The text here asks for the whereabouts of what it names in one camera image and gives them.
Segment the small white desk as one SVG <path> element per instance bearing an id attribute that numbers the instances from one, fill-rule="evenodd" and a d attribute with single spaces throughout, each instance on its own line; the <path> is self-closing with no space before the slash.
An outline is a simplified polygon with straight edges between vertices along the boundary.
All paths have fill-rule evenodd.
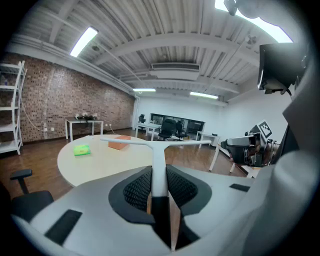
<path id="1" fill-rule="evenodd" d="M 203 140 L 211 140 L 211 146 L 217 147 L 218 142 L 220 140 L 220 136 L 215 133 L 207 133 L 203 131 L 197 131 L 196 133 L 196 141 L 203 141 Z"/>

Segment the green tissue packet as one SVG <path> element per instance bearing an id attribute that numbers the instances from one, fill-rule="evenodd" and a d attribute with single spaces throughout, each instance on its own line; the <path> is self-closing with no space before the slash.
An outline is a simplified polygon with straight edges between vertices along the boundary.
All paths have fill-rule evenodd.
<path id="1" fill-rule="evenodd" d="M 90 155 L 90 154 L 91 154 L 91 149 L 88 144 L 76 145 L 73 147 L 73 155 L 75 157 L 85 156 L 85 155 Z"/>

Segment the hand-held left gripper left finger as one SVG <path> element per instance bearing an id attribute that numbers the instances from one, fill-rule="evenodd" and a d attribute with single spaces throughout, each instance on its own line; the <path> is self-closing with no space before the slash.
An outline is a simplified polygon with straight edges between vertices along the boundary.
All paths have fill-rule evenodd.
<path id="1" fill-rule="evenodd" d="M 138 167 L 74 187 L 31 219 L 13 215 L 22 235 L 45 256 L 166 256 L 155 219 L 125 198 L 149 192 L 152 168 Z"/>

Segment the large ceiling light panel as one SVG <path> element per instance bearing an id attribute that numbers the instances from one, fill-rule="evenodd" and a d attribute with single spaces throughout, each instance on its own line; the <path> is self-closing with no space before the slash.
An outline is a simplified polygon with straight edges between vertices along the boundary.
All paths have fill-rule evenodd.
<path id="1" fill-rule="evenodd" d="M 228 12 L 231 16 L 238 16 L 256 25 L 278 43 L 292 43 L 293 40 L 277 25 L 264 21 L 260 17 L 247 17 L 239 11 L 241 0 L 215 0 L 217 10 Z"/>

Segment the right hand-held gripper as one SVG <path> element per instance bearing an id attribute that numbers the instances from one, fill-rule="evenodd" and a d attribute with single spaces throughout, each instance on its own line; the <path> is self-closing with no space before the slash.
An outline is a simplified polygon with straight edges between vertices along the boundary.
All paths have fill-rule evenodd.
<path id="1" fill-rule="evenodd" d="M 258 122 L 243 137 L 228 138 L 220 143 L 231 154 L 235 164 L 264 167 L 271 164 L 275 155 L 275 140 L 266 120 Z"/>

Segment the white ceiling air conditioner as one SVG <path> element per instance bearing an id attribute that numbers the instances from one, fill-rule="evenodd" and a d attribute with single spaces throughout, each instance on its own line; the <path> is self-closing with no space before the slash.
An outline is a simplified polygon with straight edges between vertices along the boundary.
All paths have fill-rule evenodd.
<path id="1" fill-rule="evenodd" d="M 200 75 L 201 66 L 196 63 L 162 62 L 153 63 L 149 74 L 158 79 L 195 81 Z"/>

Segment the orange rectangular box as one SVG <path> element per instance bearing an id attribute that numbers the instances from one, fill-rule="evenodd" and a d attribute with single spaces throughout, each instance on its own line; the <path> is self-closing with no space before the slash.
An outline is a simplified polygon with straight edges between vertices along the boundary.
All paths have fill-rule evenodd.
<path id="1" fill-rule="evenodd" d="M 117 136 L 115 137 L 115 139 L 117 140 L 131 140 L 131 137 L 130 136 L 127 136 L 127 135 L 120 135 L 120 136 Z M 122 143 L 122 142 L 112 142 L 112 141 L 109 141 L 108 142 L 108 147 L 109 148 L 112 148 L 112 149 L 115 149 L 115 150 L 122 150 L 124 149 L 126 146 L 128 146 L 127 143 Z"/>

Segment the grey-top white desk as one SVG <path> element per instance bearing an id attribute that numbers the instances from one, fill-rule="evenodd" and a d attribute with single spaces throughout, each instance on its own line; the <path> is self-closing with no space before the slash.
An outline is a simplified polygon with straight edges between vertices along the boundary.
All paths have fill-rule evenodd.
<path id="1" fill-rule="evenodd" d="M 65 138 L 67 140 L 73 141 L 73 124 L 91 124 L 91 134 L 94 135 L 94 127 L 95 124 L 100 124 L 100 135 L 103 135 L 104 130 L 104 121 L 103 120 L 84 120 L 84 119 L 76 119 L 75 117 L 66 117 L 64 119 L 64 128 L 65 128 Z"/>

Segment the pale-top white desk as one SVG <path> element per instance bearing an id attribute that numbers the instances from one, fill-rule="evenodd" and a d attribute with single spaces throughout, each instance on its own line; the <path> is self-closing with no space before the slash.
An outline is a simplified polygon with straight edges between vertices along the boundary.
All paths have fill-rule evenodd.
<path id="1" fill-rule="evenodd" d="M 138 123 L 135 127 L 135 137 L 138 137 L 139 127 L 146 128 L 146 134 L 148 134 L 148 130 L 151 130 L 151 141 L 154 140 L 154 132 L 156 129 L 159 129 L 161 125 L 154 123 Z"/>

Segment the dark glass partition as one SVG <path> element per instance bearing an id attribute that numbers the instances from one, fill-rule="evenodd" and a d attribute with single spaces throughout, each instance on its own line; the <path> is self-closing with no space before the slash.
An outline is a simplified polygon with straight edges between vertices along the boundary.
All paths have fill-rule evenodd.
<path id="1" fill-rule="evenodd" d="M 198 131 L 201 132 L 205 125 L 204 121 L 170 116 L 170 115 L 156 114 L 156 113 L 150 114 L 150 122 L 156 125 L 162 126 L 162 123 L 167 119 L 174 120 L 176 123 L 180 121 L 182 124 L 182 132 L 190 136 L 195 136 Z"/>

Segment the round white table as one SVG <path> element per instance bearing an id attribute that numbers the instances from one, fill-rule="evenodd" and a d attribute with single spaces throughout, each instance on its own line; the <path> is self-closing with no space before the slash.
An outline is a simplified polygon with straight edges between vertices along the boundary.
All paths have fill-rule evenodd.
<path id="1" fill-rule="evenodd" d="M 77 145 L 89 145 L 91 154 L 74 156 Z M 151 166 L 152 149 L 146 145 L 129 144 L 122 150 L 110 148 L 101 135 L 87 135 L 69 142 L 59 152 L 57 167 L 73 187 L 127 170 Z"/>

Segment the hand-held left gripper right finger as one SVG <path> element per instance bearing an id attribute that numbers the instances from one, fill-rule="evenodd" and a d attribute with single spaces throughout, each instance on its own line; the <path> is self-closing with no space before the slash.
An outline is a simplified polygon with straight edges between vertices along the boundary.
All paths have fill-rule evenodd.
<path id="1" fill-rule="evenodd" d="M 181 214 L 175 251 L 166 256 L 244 256 L 254 221 L 252 181 L 174 165 L 166 175 Z"/>

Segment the white metal shelf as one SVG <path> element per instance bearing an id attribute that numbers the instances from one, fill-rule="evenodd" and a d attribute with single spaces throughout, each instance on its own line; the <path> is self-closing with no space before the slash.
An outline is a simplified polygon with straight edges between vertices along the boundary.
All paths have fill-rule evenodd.
<path id="1" fill-rule="evenodd" d="M 7 116 L 0 118 L 0 135 L 12 133 L 13 140 L 0 141 L 0 154 L 16 151 L 21 154 L 23 146 L 20 112 L 22 92 L 27 74 L 25 61 L 17 64 L 0 63 L 0 115 Z"/>

